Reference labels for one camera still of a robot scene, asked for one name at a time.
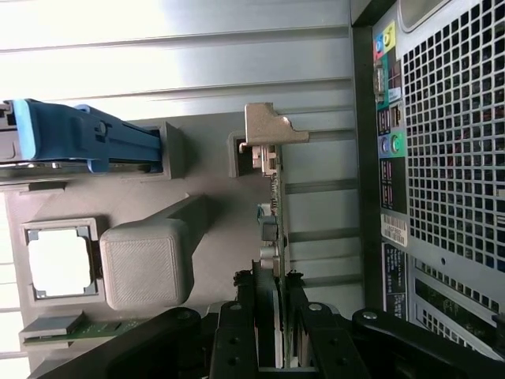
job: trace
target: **perforated metal mesh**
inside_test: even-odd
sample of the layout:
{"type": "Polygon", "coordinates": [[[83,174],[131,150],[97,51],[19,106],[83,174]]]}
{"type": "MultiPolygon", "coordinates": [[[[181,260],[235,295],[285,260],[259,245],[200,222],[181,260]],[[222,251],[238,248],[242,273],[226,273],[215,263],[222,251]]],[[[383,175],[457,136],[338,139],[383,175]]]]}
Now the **perforated metal mesh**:
{"type": "Polygon", "coordinates": [[[505,1],[403,57],[410,233],[505,272],[505,1]]]}
{"type": "Polygon", "coordinates": [[[440,271],[437,271],[433,267],[419,260],[416,260],[416,267],[422,272],[426,273],[427,275],[430,275],[431,277],[439,280],[440,282],[444,283],[453,290],[471,298],[475,302],[478,302],[479,304],[485,306],[486,308],[492,310],[493,312],[495,313],[499,312],[499,303],[493,300],[492,298],[489,298],[488,296],[480,293],[479,291],[475,291],[474,289],[466,286],[465,284],[458,282],[455,279],[452,279],[450,276],[445,275],[440,271]]]}
{"type": "Polygon", "coordinates": [[[474,350],[473,346],[466,342],[466,340],[464,340],[458,333],[450,330],[447,325],[439,321],[436,317],[432,316],[427,310],[422,310],[422,317],[421,319],[418,318],[418,320],[426,328],[438,334],[439,336],[442,336],[448,340],[459,343],[464,347],[468,347],[469,349],[474,350]]]}

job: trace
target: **green circuit board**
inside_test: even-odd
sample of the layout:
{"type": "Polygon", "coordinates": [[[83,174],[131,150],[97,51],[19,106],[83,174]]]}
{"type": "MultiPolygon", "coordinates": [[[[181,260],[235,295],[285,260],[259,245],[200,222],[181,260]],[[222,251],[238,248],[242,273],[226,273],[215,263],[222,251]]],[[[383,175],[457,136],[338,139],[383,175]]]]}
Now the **green circuit board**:
{"type": "Polygon", "coordinates": [[[27,338],[24,345],[38,343],[75,342],[91,338],[113,338],[142,324],[145,320],[89,321],[84,320],[66,336],[27,338]]]}

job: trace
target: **barcode label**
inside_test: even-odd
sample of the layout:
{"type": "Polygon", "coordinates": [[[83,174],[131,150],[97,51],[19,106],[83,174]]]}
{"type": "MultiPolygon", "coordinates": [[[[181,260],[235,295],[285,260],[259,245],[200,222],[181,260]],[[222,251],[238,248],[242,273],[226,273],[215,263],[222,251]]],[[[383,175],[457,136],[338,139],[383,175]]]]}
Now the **barcode label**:
{"type": "Polygon", "coordinates": [[[407,223],[397,217],[380,215],[382,236],[402,246],[407,246],[407,223]]]}

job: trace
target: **metal bracket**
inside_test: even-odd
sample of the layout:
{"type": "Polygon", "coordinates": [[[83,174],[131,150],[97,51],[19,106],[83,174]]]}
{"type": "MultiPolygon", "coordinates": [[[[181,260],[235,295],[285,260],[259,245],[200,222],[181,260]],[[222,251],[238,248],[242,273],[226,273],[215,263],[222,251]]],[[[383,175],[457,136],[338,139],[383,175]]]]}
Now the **metal bracket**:
{"type": "Polygon", "coordinates": [[[299,144],[309,142],[309,132],[298,132],[286,116],[274,111],[273,103],[251,103],[245,106],[245,143],[299,144]]]}

